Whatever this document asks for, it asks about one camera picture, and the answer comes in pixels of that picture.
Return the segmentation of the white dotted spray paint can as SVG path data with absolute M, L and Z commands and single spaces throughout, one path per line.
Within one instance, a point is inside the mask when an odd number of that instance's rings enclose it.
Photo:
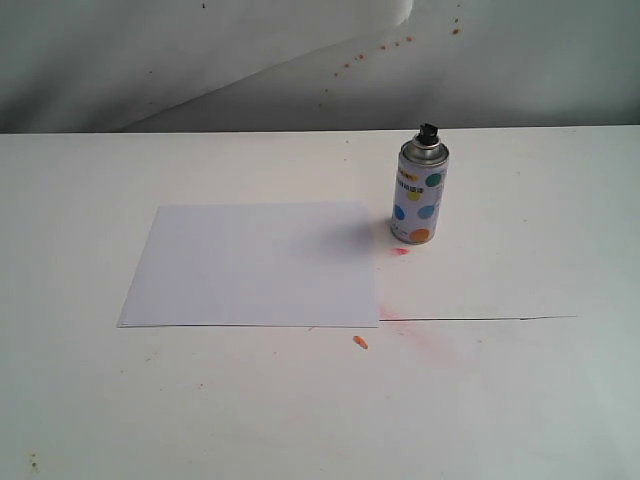
M 401 242 L 420 245 L 435 235 L 449 166 L 449 149 L 438 128 L 424 123 L 398 154 L 390 223 Z

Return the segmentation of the white paper sheet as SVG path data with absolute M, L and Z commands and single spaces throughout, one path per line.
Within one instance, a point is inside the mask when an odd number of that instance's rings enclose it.
M 378 323 L 371 219 L 358 202 L 161 206 L 118 322 Z

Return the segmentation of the white backdrop sheet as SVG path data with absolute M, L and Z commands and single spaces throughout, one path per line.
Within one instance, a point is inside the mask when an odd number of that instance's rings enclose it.
M 635 124 L 635 1 L 5 1 L 5 133 Z

